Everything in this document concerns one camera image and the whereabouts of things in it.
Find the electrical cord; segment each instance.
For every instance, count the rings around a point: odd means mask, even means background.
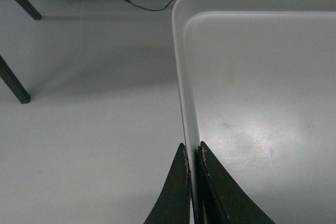
[[[167,9],[167,7],[168,7],[174,0],[170,0],[169,3],[168,3],[165,7],[161,8],[161,9],[148,9],[148,8],[142,7],[142,6],[140,6],[140,5],[136,5],[136,4],[132,3],[130,0],[124,0],[124,1],[130,3],[131,5],[136,6],[136,7],[138,7],[138,8],[141,8],[141,9],[143,9],[143,10],[149,10],[150,12],[160,12],[160,11],[162,11],[162,10]]]

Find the white plastic tray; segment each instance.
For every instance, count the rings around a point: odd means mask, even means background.
[[[204,141],[275,223],[335,223],[336,0],[178,0],[173,32],[191,169]]]

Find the light gray floor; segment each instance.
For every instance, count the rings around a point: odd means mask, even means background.
[[[0,0],[0,54],[32,96],[0,81],[0,223],[142,223],[184,141],[172,6],[30,1],[41,21]]]

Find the black cable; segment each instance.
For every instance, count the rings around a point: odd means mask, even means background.
[[[140,5],[136,5],[136,4],[132,3],[130,0],[125,0],[125,1],[128,2],[128,3],[130,3],[131,5],[134,5],[134,6],[138,7],[138,8],[141,8],[141,9],[143,9],[143,10],[149,10],[149,11],[151,11],[151,12],[160,12],[160,11],[162,11],[162,10],[167,9],[167,7],[168,7],[174,0],[170,0],[169,3],[168,3],[165,7],[163,7],[162,9],[148,9],[148,8],[142,7],[142,6],[140,6]]]

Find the gray epoxy floor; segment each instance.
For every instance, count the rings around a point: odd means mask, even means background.
[[[0,0],[0,54],[32,96],[0,81],[0,223],[142,223],[184,141],[172,6],[30,1],[41,21]]]

